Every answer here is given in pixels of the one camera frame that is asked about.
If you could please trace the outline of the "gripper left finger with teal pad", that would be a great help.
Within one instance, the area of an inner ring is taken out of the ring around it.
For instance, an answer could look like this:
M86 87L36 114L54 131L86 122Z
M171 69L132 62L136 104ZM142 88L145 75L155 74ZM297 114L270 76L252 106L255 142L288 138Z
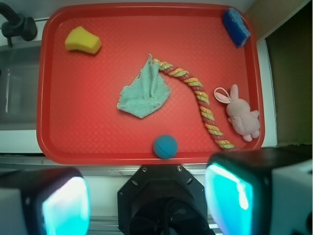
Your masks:
M89 185L76 168L0 175L2 235L86 235L90 213Z

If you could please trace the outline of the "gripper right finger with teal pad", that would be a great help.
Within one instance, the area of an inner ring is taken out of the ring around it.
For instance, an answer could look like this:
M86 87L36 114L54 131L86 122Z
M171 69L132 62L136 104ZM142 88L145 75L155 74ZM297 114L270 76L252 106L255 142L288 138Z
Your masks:
M225 235L313 232L310 146L213 154L204 188L209 212Z

